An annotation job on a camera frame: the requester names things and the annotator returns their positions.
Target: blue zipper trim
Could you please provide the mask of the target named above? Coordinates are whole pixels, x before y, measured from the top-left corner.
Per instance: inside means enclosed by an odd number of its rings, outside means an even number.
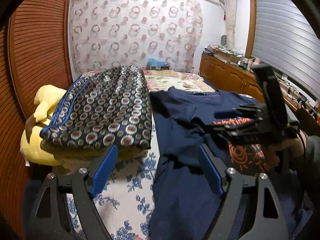
[[[79,89],[79,91],[77,92],[76,95],[74,95],[73,97],[73,100],[72,100],[72,103],[70,103],[70,106],[68,108],[68,112],[67,112],[67,115],[64,119],[64,121],[60,124],[54,124],[56,121],[57,121],[57,118],[59,117],[59,113],[62,109],[62,107],[64,106],[64,102],[65,102],[65,99],[67,97],[67,95],[69,94],[70,90],[73,89],[73,86],[74,84],[76,84],[79,80],[81,79],[81,77],[79,77],[75,82],[73,82],[73,84],[68,88],[67,92],[65,93],[65,95],[62,97],[62,99],[59,101],[57,107],[56,107],[56,110],[53,112],[53,116],[52,116],[52,119],[51,119],[51,122],[50,124],[47,126],[47,127],[44,127],[42,128],[42,130],[40,131],[40,137],[43,138],[43,135],[44,133],[49,130],[50,128],[54,127],[54,126],[61,126],[61,125],[64,125],[67,120],[69,119],[70,115],[71,115],[71,112],[72,112],[72,109],[73,109],[73,106],[74,106],[74,102],[76,101],[78,95],[84,90],[84,88],[86,87],[87,83],[90,81],[90,78],[87,82],[85,82],[83,84],[83,87],[82,89]]]

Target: wooden window frame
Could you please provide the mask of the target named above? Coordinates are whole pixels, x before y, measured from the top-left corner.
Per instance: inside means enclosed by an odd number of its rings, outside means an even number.
[[[250,24],[247,48],[245,50],[245,57],[251,58],[254,36],[256,33],[256,19],[257,19],[257,0],[250,0]]]

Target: white label tag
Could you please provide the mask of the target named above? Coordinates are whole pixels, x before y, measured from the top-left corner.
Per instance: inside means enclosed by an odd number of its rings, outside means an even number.
[[[22,154],[22,156],[24,158],[24,161],[26,162],[26,166],[30,167],[30,163],[29,163],[27,157],[24,155],[22,148],[20,148],[20,152],[21,152],[21,154]]]

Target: wooden dresser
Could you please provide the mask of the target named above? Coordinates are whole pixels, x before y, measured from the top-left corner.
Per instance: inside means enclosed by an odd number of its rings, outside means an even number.
[[[255,80],[254,74],[250,71],[224,63],[213,56],[203,53],[200,74],[217,89],[247,94],[260,102],[264,102],[260,87]]]

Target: blue gripper pad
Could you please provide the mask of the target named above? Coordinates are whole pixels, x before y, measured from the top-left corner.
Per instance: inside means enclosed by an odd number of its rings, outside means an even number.
[[[92,198],[103,191],[117,158],[118,148],[113,145],[92,178],[92,188],[89,192]]]
[[[199,146],[198,160],[199,160],[201,169],[204,172],[204,175],[209,183],[211,191],[214,194],[217,194],[219,198],[222,198],[222,196],[225,194],[225,191],[223,190],[223,187],[222,187],[222,179],[216,167],[213,165],[206,151],[202,147],[202,145]]]

